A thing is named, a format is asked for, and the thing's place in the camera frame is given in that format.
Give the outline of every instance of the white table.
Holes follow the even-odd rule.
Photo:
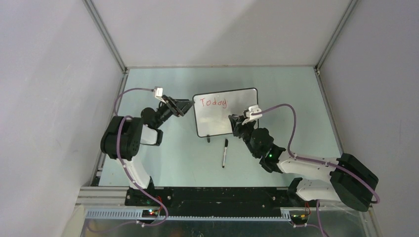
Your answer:
[[[280,103],[294,106],[297,128],[292,151],[313,156],[339,157],[340,153],[311,67],[238,68],[155,68],[131,69],[126,89],[161,86],[175,99],[192,99],[194,94],[248,87],[258,89],[264,110]],[[132,91],[124,95],[119,115],[139,117],[146,107],[157,108],[151,92]],[[293,127],[290,109],[280,108],[263,115],[259,127],[266,127],[274,143],[287,147]],[[251,156],[244,142],[233,135],[199,138],[192,109],[185,117],[172,117],[160,129],[159,147],[141,146],[141,159],[156,186],[184,187],[287,187],[295,174],[268,173]],[[228,138],[226,167],[221,167],[224,139]],[[100,186],[128,186],[120,165],[106,157]]]

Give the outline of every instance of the wall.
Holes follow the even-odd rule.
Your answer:
[[[121,72],[81,0],[0,3],[0,236],[60,236]]]
[[[127,66],[315,65],[350,0],[94,0]]]
[[[364,0],[321,69],[344,149],[380,179],[385,237],[417,236],[419,1]]]

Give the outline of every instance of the whiteboard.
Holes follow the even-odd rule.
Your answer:
[[[243,115],[257,105],[257,89],[246,88],[194,95],[194,113],[199,137],[232,133],[229,115]]]

